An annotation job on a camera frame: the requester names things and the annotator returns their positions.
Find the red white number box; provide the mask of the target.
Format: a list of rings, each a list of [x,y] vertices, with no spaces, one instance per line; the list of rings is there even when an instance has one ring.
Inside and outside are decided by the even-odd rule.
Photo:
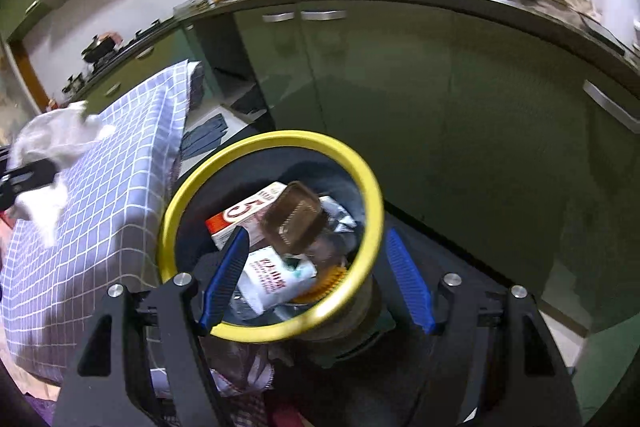
[[[247,231],[250,249],[265,244],[265,235],[260,222],[268,208],[285,189],[284,183],[274,181],[256,194],[244,198],[241,202],[209,218],[205,224],[215,246],[222,249],[236,227],[242,227]]]

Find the small black pot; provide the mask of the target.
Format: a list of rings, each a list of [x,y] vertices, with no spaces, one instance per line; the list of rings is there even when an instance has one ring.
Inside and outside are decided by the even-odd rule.
[[[84,75],[78,74],[76,76],[70,76],[67,79],[65,87],[62,89],[62,93],[65,96],[74,96],[83,87],[85,87]]]

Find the blue checkered tablecloth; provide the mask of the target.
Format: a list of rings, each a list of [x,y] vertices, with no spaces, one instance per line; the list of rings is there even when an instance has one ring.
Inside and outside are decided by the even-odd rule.
[[[115,283],[157,286],[160,222],[177,179],[198,63],[169,66],[101,115],[114,133],[63,172],[68,202],[54,246],[15,225],[1,272],[1,312],[13,362],[61,384],[89,317]]]

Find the yellow-rimmed dark trash bin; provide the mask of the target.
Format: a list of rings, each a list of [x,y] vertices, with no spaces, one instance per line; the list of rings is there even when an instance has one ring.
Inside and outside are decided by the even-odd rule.
[[[180,182],[160,226],[156,263],[162,281],[191,270],[214,248],[205,221],[272,181],[299,181],[329,195],[355,219],[358,248],[343,280],[290,319],[269,324],[224,322],[215,337],[237,343],[289,341],[324,369],[361,355],[394,328],[383,309],[372,270],[383,245],[384,202],[367,163],[349,146],[316,132],[283,130],[256,134],[221,150]]]

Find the white printed pouch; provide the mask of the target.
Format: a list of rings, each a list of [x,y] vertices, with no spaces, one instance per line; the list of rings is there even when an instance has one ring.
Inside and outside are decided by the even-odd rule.
[[[236,284],[239,298],[233,303],[246,304],[248,319],[260,317],[308,291],[317,274],[317,268],[306,256],[284,260],[272,247],[258,249],[247,257]]]

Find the crumpled silver wrapper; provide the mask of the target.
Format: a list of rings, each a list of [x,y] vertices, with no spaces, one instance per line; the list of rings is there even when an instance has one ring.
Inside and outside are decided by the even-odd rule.
[[[357,222],[329,195],[323,195],[319,200],[328,220],[314,243],[309,246],[307,254],[314,261],[345,257],[357,247]]]

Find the white plastic bag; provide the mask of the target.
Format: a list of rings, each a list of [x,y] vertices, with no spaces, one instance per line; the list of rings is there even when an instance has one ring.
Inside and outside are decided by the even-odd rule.
[[[46,247],[56,241],[56,228],[68,202],[68,190],[62,178],[64,170],[74,167],[96,144],[111,138],[114,124],[99,115],[88,115],[84,102],[72,103],[29,121],[9,147],[9,170],[38,159],[55,163],[58,173],[52,184],[17,196],[6,210],[15,220],[32,222]]]

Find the brown plastic tray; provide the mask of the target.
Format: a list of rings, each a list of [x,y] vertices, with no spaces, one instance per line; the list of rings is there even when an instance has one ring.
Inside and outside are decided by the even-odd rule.
[[[319,196],[299,181],[289,183],[260,220],[265,239],[281,256],[303,254],[327,223]]]

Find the orange ridged cap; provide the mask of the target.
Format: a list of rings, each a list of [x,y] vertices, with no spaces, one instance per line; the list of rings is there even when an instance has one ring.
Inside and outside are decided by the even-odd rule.
[[[341,284],[346,277],[347,269],[343,265],[333,265],[323,272],[320,279],[314,283],[308,291],[298,295],[292,300],[296,305],[311,305],[326,298],[334,291],[335,287]]]

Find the green kitchen cabinets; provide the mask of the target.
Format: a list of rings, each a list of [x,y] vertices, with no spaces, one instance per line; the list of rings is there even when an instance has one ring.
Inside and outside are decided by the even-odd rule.
[[[600,333],[639,312],[639,62],[589,29],[516,0],[231,0],[138,49],[348,144],[393,208]]]

